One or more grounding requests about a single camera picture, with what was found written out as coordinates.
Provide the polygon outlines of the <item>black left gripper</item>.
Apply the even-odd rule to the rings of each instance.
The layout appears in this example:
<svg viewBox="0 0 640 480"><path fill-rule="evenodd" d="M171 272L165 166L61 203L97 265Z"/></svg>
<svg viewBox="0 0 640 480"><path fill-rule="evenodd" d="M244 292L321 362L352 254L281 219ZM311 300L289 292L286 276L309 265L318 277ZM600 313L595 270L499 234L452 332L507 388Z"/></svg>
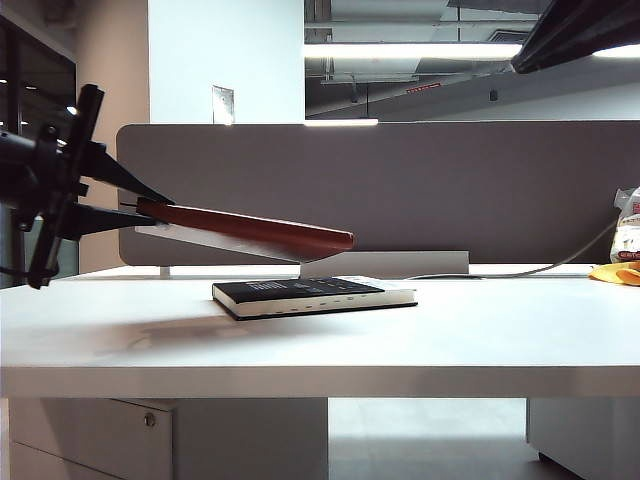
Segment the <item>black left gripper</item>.
<svg viewBox="0 0 640 480"><path fill-rule="evenodd" d="M84 85L77 101L70 136L64 148L57 147L58 134L44 128L36 142L37 178L42 193L38 213L42 225L31 258L27 283L39 289L58 272L61 242L82 236L135 226L154 226L153 217L78 204L82 175L138 194L149 200L173 205L174 201L145 185L106 151L106 145L91 142L104 92L95 84Z"/></svg>

